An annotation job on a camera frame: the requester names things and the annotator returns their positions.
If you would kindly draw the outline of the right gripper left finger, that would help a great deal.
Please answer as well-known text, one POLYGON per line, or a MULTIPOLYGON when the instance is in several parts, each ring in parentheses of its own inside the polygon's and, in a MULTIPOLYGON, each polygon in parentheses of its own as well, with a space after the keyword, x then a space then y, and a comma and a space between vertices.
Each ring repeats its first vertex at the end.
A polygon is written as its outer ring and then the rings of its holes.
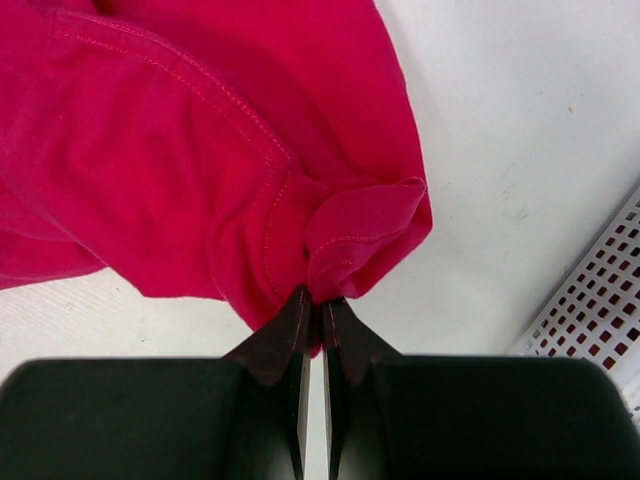
POLYGON ((300 479, 312 302, 220 358, 40 359, 1 386, 5 479, 300 479))

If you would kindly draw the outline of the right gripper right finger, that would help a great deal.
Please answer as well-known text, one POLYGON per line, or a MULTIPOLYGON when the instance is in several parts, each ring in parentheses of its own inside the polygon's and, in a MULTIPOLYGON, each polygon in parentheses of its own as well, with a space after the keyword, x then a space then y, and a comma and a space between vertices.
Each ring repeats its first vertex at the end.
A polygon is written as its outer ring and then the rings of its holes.
POLYGON ((594 364, 404 355, 343 300, 321 318, 331 478, 634 477, 634 425, 594 364))

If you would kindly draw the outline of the bright red t shirt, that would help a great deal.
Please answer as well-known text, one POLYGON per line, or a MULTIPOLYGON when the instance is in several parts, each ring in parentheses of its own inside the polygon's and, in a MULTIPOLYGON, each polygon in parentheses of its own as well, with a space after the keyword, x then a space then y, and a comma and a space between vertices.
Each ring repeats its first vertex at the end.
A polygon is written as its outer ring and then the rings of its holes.
POLYGON ((253 329, 366 294, 428 236, 371 1, 5 1, 1 284, 115 270, 253 329))

